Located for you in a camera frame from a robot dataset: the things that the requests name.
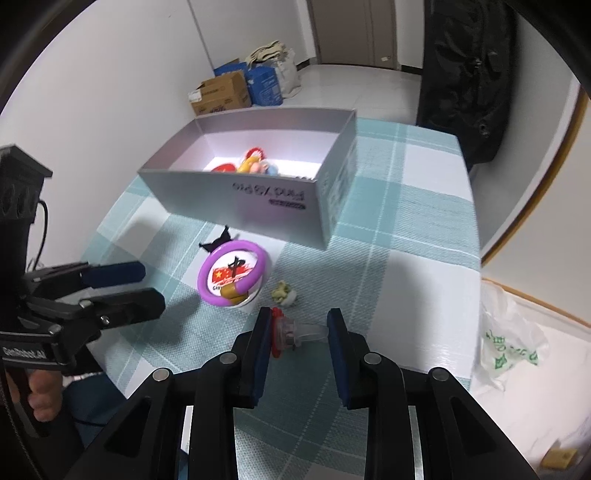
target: purple ring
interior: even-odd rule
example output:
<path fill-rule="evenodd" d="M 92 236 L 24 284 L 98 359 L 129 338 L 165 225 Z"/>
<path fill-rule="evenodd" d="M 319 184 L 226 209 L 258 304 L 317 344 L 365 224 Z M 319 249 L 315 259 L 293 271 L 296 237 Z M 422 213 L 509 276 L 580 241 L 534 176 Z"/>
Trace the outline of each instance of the purple ring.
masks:
<path fill-rule="evenodd" d="M 218 297 L 209 291 L 209 288 L 207 287 L 207 276 L 209 275 L 213 264 L 221 258 L 222 255 L 236 250 L 246 250 L 256 254 L 256 264 L 254 268 L 246 276 L 235 282 L 237 293 L 240 295 L 248 293 L 248 290 L 254 287 L 255 283 L 258 282 L 265 272 L 267 255 L 257 244 L 249 242 L 248 240 L 231 240 L 220 245 L 205 259 L 205 262 L 203 262 L 203 265 L 199 270 L 199 275 L 197 276 L 197 291 L 199 292 L 200 297 L 207 303 L 215 305 L 216 307 L 231 307 L 234 305 L 230 300 L 225 299 L 224 297 Z"/>

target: teal and white tablecloth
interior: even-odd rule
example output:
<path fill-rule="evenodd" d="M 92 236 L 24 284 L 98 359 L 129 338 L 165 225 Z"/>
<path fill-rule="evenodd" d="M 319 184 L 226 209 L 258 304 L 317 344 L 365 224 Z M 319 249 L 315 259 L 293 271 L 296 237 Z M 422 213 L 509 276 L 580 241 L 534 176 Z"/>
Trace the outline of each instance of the teal and white tablecloth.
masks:
<path fill-rule="evenodd" d="M 168 214 L 136 178 L 101 223 L 84 260 L 141 260 L 144 284 L 163 293 L 167 309 L 159 320 L 106 331 L 90 346 L 115 385 L 130 396 L 155 368 L 186 371 L 228 350 L 252 327 L 259 307 L 271 304 L 269 291 L 278 280 L 298 291 L 287 315 L 325 323 L 329 309 L 339 307 L 350 330 L 399 365 L 422 371 L 441 366 L 470 378 L 480 257 L 457 139 L 360 119 L 358 164 L 326 251 L 230 229 L 232 236 L 259 243 L 273 263 L 259 296 L 233 310 L 202 302 L 195 291 L 206 257 L 199 243 L 217 238 L 222 227 Z M 236 410 L 235 421 L 241 479 L 363 476 L 367 412 L 340 405 L 326 343 L 271 359 L 259 406 Z"/>

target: human hand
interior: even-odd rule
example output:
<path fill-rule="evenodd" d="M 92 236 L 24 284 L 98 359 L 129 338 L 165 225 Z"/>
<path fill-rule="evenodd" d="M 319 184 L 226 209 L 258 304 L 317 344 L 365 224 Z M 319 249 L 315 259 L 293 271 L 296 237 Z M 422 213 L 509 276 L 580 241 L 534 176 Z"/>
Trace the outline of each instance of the human hand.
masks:
<path fill-rule="evenodd" d="M 20 400 L 20 393 L 11 376 L 7 373 L 8 388 L 14 403 Z M 33 370 L 29 375 L 31 393 L 28 402 L 38 421 L 52 421 L 61 409 L 61 372 Z"/>

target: blue box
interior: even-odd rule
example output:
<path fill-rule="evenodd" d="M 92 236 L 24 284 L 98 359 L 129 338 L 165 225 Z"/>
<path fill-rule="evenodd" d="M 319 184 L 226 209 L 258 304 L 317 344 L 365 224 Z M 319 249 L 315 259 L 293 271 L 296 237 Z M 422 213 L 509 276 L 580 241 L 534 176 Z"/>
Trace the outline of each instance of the blue box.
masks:
<path fill-rule="evenodd" d="M 248 69 L 246 62 L 226 63 L 213 72 L 216 77 L 228 72 L 240 70 L 244 73 L 248 94 L 251 96 L 252 103 L 261 106 L 281 105 L 283 97 L 277 74 L 272 67 L 259 66 Z"/>

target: black baseboard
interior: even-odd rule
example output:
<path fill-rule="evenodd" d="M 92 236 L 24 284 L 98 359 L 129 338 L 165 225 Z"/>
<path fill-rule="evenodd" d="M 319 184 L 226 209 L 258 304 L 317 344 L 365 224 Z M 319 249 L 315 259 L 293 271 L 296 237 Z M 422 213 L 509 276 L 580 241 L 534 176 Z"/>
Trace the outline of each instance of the black baseboard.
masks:
<path fill-rule="evenodd" d="M 414 73 L 415 75 L 423 74 L 423 69 L 418 67 L 410 67 L 408 65 L 400 65 L 400 70 L 405 73 Z"/>
<path fill-rule="evenodd" d="M 296 67 L 296 69 L 301 70 L 301 69 L 305 69 L 306 67 L 309 67 L 309 66 L 310 66 L 310 59 L 299 62 L 299 64 L 296 65 L 295 67 Z"/>

